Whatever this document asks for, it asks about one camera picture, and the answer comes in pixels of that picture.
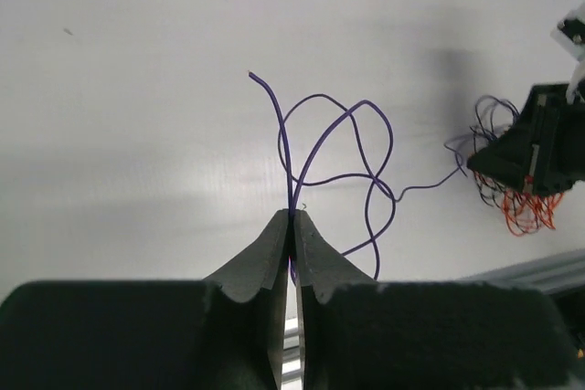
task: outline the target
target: cable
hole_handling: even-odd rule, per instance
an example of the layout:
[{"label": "cable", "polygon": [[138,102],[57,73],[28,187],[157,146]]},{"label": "cable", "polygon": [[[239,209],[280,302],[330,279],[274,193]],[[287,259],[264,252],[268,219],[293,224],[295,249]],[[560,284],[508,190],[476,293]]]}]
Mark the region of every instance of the cable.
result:
[{"label": "cable", "polygon": [[[482,104],[486,102],[486,107],[481,111]],[[498,108],[507,110],[512,119],[509,123],[495,125],[494,115]],[[471,132],[451,139],[444,146],[455,154],[455,162],[463,172],[463,147],[471,142],[472,153],[477,153],[504,134],[519,116],[518,109],[509,100],[499,100],[489,95],[483,96],[475,103],[476,124],[470,127]],[[460,141],[457,147],[450,146],[451,143],[457,141]],[[502,211],[506,225],[514,236],[531,235],[542,227],[555,228],[554,210],[562,200],[563,194],[548,197],[520,194],[485,175],[473,173],[473,179],[482,201]]]},{"label": "cable", "polygon": [[[388,230],[390,225],[392,224],[392,222],[396,216],[396,203],[401,201],[403,199],[404,195],[410,190],[431,189],[431,188],[439,187],[440,185],[444,184],[447,180],[449,180],[451,177],[453,177],[459,171],[459,168],[455,169],[454,171],[451,171],[446,177],[443,177],[440,180],[440,182],[437,184],[414,185],[414,186],[406,187],[405,189],[402,190],[402,192],[400,193],[400,196],[397,198],[394,196],[394,194],[393,194],[392,190],[390,189],[390,187],[388,186],[388,184],[386,184],[383,180],[381,180],[379,178],[379,176],[382,174],[382,172],[386,169],[389,157],[392,153],[393,146],[394,146],[394,136],[393,136],[392,127],[390,125],[388,118],[384,114],[384,112],[378,106],[376,106],[376,104],[374,104],[373,102],[371,102],[369,100],[361,100],[358,104],[356,104],[353,107],[351,107],[350,109],[348,109],[347,107],[345,107],[344,105],[339,103],[337,100],[333,99],[332,97],[325,95],[323,93],[318,93],[318,94],[308,96],[308,97],[300,100],[299,102],[297,102],[288,111],[286,116],[284,116],[284,118],[282,120],[282,125],[286,124],[286,122],[291,117],[291,115],[299,107],[301,107],[307,101],[313,100],[316,98],[322,98],[322,99],[326,99],[326,100],[332,102],[339,109],[343,110],[344,113],[341,116],[339,116],[333,123],[331,123],[329,125],[329,127],[325,130],[325,132],[321,135],[321,137],[319,138],[319,140],[315,144],[314,148],[309,153],[309,156],[307,157],[307,160],[305,161],[305,163],[303,165],[303,169],[302,169],[299,177],[298,178],[296,178],[294,176],[292,177],[292,180],[296,183],[296,186],[294,188],[294,194],[292,197],[292,208],[296,208],[296,206],[298,204],[299,196],[301,193],[301,189],[303,188],[303,186],[315,187],[318,185],[329,184],[329,183],[339,181],[342,179],[346,179],[346,178],[366,178],[366,179],[370,180],[370,186],[367,190],[367,196],[366,196],[366,201],[365,201],[365,205],[364,205],[364,218],[365,218],[365,222],[366,222],[366,228],[367,228],[367,233],[369,235],[369,239],[367,241],[343,252],[342,255],[348,256],[348,255],[358,251],[359,249],[364,248],[364,247],[371,244],[372,248],[374,250],[375,259],[376,259],[376,268],[375,268],[375,272],[374,272],[373,277],[374,277],[374,279],[377,279],[379,276],[379,271],[380,271],[380,255],[379,255],[379,248],[378,248],[377,239],[382,234],[384,234]],[[386,155],[384,157],[384,160],[382,162],[382,165],[380,165],[380,167],[378,168],[378,170],[375,173],[372,171],[372,169],[367,161],[367,158],[366,158],[366,155],[364,152],[364,148],[363,148],[363,144],[361,141],[361,137],[359,134],[359,129],[357,128],[356,119],[353,115],[353,113],[362,106],[368,106],[372,110],[374,110],[378,114],[378,116],[380,116],[382,121],[385,123],[387,130],[388,130],[388,137],[389,137],[388,149],[387,149]],[[324,180],[318,181],[318,182],[306,182],[305,181],[306,175],[307,175],[308,170],[311,166],[311,163],[312,163],[314,157],[316,156],[316,154],[318,153],[319,149],[324,144],[327,137],[335,130],[335,128],[337,128],[347,118],[349,118],[350,121],[352,122],[352,125],[354,128],[354,133],[356,136],[357,149],[358,149],[360,157],[362,159],[362,163],[367,170],[367,174],[363,174],[363,173],[340,174],[340,175],[336,175],[334,177],[330,177],[330,178],[327,178],[327,179],[324,179]],[[286,143],[284,142],[284,132],[282,132],[282,131],[279,131],[279,133],[278,133],[277,146],[278,146],[278,152],[279,152],[281,164],[282,164],[283,168],[285,169],[285,171],[288,172],[290,170],[289,164],[287,164],[286,158],[282,157],[282,148],[284,148],[284,152],[285,152],[285,156],[286,156],[286,146],[287,146]],[[390,203],[391,203],[391,212],[390,212],[389,218],[388,218],[387,222],[384,224],[384,226],[382,226],[382,228],[376,233],[374,232],[373,227],[371,226],[370,219],[369,219],[371,196],[373,194],[373,190],[375,187],[377,187],[380,190],[380,192],[386,198],[388,198],[390,200]],[[293,265],[292,265],[291,275],[294,278]]]},{"label": "cable", "polygon": [[274,111],[276,112],[276,118],[278,119],[278,133],[282,133],[282,143],[284,144],[284,157],[286,165],[284,170],[286,172],[286,190],[288,195],[288,207],[289,207],[289,216],[294,216],[294,207],[293,207],[293,165],[291,160],[291,148],[289,146],[289,139],[286,135],[286,127],[284,126],[284,118],[282,117],[281,106],[276,99],[276,95],[272,91],[271,87],[260,77],[255,75],[252,72],[248,72],[248,76],[255,81],[256,83],[260,84],[264,90],[270,96],[272,105],[274,106]]}]

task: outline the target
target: gray surface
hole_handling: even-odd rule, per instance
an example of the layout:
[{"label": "gray surface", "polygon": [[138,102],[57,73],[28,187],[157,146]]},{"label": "gray surface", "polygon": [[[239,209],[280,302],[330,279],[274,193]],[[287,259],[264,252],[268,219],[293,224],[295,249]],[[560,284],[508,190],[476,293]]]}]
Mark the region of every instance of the gray surface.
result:
[{"label": "gray surface", "polygon": [[[550,256],[515,264],[502,269],[495,269],[476,274],[462,281],[489,281],[504,287],[510,284],[537,288],[546,294],[555,294],[564,290],[581,288],[585,285],[585,250],[574,250],[567,253]],[[292,364],[300,361],[298,319],[286,322],[287,331],[284,333],[284,362],[292,369]],[[300,381],[300,366],[283,375],[284,383]]]},{"label": "gray surface", "polygon": [[[441,144],[479,94],[521,104],[533,82],[569,79],[548,34],[581,1],[0,0],[0,297],[38,278],[204,277],[250,243],[285,194],[248,69],[284,108],[317,91],[376,101],[396,133],[395,190],[440,179]],[[291,121],[296,169],[336,114],[318,103]],[[359,120],[379,163],[384,132]],[[310,178],[361,170],[348,144],[345,127]],[[462,177],[410,194],[380,241],[382,278],[456,279],[582,248],[574,192],[558,232],[528,239]],[[354,182],[303,202],[345,249],[366,235],[364,195]],[[373,209],[379,225],[388,206]],[[373,269],[369,250],[352,261]]]}]

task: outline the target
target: white background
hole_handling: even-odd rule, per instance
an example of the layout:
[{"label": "white background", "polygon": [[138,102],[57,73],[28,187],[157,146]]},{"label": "white background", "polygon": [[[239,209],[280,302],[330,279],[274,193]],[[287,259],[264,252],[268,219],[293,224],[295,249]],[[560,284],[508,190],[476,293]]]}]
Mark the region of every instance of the white background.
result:
[{"label": "white background", "polygon": [[[0,298],[29,279],[196,279],[285,207],[276,120],[326,92],[370,99],[393,124],[395,191],[453,168],[441,144],[482,93],[521,106],[533,83],[568,80],[549,38],[583,0],[0,0]],[[292,118],[295,170],[338,111]],[[379,163],[387,137],[361,111]],[[348,127],[309,178],[361,171]],[[339,250],[366,237],[365,182],[302,202]],[[453,279],[584,247],[582,187],[557,232],[513,238],[461,175],[410,193],[380,240],[382,279]],[[388,206],[377,196],[374,224]],[[373,270],[370,249],[351,259]],[[291,307],[289,315],[294,315]]]}]

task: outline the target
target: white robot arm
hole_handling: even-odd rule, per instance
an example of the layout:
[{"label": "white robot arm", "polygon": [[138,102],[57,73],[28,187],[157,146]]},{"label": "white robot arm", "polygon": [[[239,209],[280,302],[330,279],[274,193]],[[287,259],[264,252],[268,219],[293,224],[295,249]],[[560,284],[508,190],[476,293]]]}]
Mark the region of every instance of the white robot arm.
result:
[{"label": "white robot arm", "polygon": [[551,36],[579,62],[567,88],[567,101],[585,102],[585,3],[560,20]]}]

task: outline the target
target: wire bundle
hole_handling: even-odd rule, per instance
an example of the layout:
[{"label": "wire bundle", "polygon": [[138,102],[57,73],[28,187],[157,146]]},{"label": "wire bundle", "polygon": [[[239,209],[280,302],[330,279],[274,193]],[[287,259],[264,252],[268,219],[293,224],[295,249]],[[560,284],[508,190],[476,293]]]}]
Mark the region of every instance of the wire bundle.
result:
[{"label": "wire bundle", "polygon": [[[498,109],[503,109],[508,113],[511,117],[509,123],[495,124],[495,112]],[[509,100],[483,96],[475,103],[476,124],[470,127],[471,133],[450,141],[460,141],[456,148],[452,148],[449,144],[445,146],[455,153],[455,160],[465,174],[462,169],[464,146],[470,142],[473,146],[472,153],[477,153],[504,134],[518,117],[518,109]],[[473,173],[473,178],[482,201],[502,211],[506,225],[514,236],[534,234],[543,227],[555,228],[554,211],[562,200],[563,194],[548,197],[520,194],[485,175]]]},{"label": "wire bundle", "polygon": [[[392,190],[390,189],[388,184],[386,184],[380,178],[380,175],[386,169],[386,166],[388,165],[388,160],[390,158],[390,155],[392,154],[392,150],[394,147],[394,133],[392,131],[392,126],[390,125],[390,122],[389,122],[387,116],[375,103],[373,103],[369,100],[361,100],[360,102],[358,102],[354,106],[347,108],[343,104],[338,102],[337,100],[333,99],[332,97],[325,95],[325,94],[322,94],[322,93],[318,93],[318,94],[314,94],[314,95],[308,96],[308,97],[300,100],[298,103],[296,103],[288,111],[288,113],[285,116],[282,116],[282,111],[281,111],[280,105],[278,103],[278,100],[276,99],[276,96],[274,95],[274,92],[271,90],[270,86],[264,80],[262,80],[261,78],[259,78],[258,76],[256,76],[252,72],[249,72],[249,76],[252,80],[254,80],[256,83],[261,85],[264,88],[264,90],[266,90],[266,92],[268,93],[268,95],[271,98],[272,105],[274,106],[274,109],[276,111],[276,115],[277,115],[278,122],[279,122],[278,152],[279,152],[279,157],[281,159],[282,166],[284,167],[284,170],[285,170],[286,175],[287,175],[289,212],[290,212],[291,216],[294,215],[294,212],[296,210],[296,207],[297,207],[297,204],[299,201],[301,189],[304,186],[315,187],[315,186],[320,186],[323,184],[329,184],[329,183],[332,183],[335,181],[340,181],[340,180],[347,179],[347,178],[363,178],[363,179],[367,179],[370,181],[370,185],[369,185],[369,188],[367,189],[366,201],[365,201],[365,205],[364,205],[364,218],[365,218],[366,229],[367,229],[367,234],[369,236],[369,239],[362,242],[361,244],[358,244],[358,245],[350,248],[349,250],[346,250],[345,252],[342,253],[342,255],[348,256],[348,255],[360,250],[361,248],[364,248],[366,246],[371,245],[373,250],[374,250],[374,255],[375,255],[375,259],[376,259],[376,268],[375,268],[373,278],[377,279],[379,276],[379,272],[380,272],[380,255],[379,255],[379,248],[378,248],[377,240],[379,239],[380,236],[382,236],[388,230],[388,228],[392,224],[394,217],[396,216],[396,204],[398,202],[400,202],[402,200],[402,198],[404,197],[404,195],[412,189],[432,189],[434,187],[438,187],[438,186],[444,184],[452,176],[457,174],[460,171],[460,169],[462,169],[461,166],[459,165],[455,170],[453,170],[447,176],[442,178],[439,183],[430,184],[430,185],[409,186],[409,187],[406,187],[405,189],[403,189],[402,192],[400,193],[400,195],[398,197],[396,197],[396,196],[394,196],[394,193],[392,192]],[[290,145],[288,142],[288,137],[286,134],[285,123],[288,121],[288,119],[291,117],[291,115],[299,107],[304,105],[306,102],[308,102],[310,100],[315,100],[315,99],[327,100],[327,101],[333,103],[337,108],[342,110],[343,113],[341,116],[339,116],[337,119],[335,119],[329,125],[329,127],[327,127],[327,129],[324,131],[324,133],[321,135],[321,137],[319,137],[315,146],[309,152],[309,155],[307,156],[307,159],[303,165],[301,172],[299,173],[299,176],[295,177],[293,175],[293,171],[292,171],[292,167],[291,167],[291,163],[292,163],[291,151],[290,151]],[[356,122],[356,119],[353,115],[355,111],[357,111],[359,108],[364,107],[364,106],[369,107],[371,110],[373,110],[375,113],[378,114],[380,119],[384,122],[386,129],[388,131],[388,148],[387,148],[386,154],[384,156],[384,160],[382,161],[382,165],[380,165],[380,167],[376,171],[371,169],[371,167],[367,161],[366,154],[364,152],[364,147],[363,147],[361,137],[359,134],[359,129],[357,128],[357,122]],[[336,175],[336,176],[333,176],[333,177],[330,177],[330,178],[327,178],[327,179],[324,179],[321,181],[317,181],[317,182],[305,181],[306,175],[309,171],[309,167],[311,166],[311,162],[313,161],[314,157],[317,155],[319,149],[324,144],[327,137],[329,137],[329,135],[335,130],[335,128],[337,128],[346,119],[349,119],[353,125],[354,134],[356,136],[357,149],[359,151],[362,163],[363,163],[364,167],[366,168],[366,173],[340,174],[340,175]],[[375,232],[373,227],[371,226],[371,222],[370,222],[370,218],[369,218],[369,215],[370,215],[369,209],[370,209],[371,197],[373,195],[374,189],[376,189],[376,188],[382,193],[382,195],[384,195],[389,200],[391,210],[390,210],[390,214],[388,216],[387,222],[384,224],[384,226],[382,226],[380,228],[380,230]],[[294,281],[295,275],[294,275],[293,262],[291,265],[291,276],[292,276],[292,279]]]}]

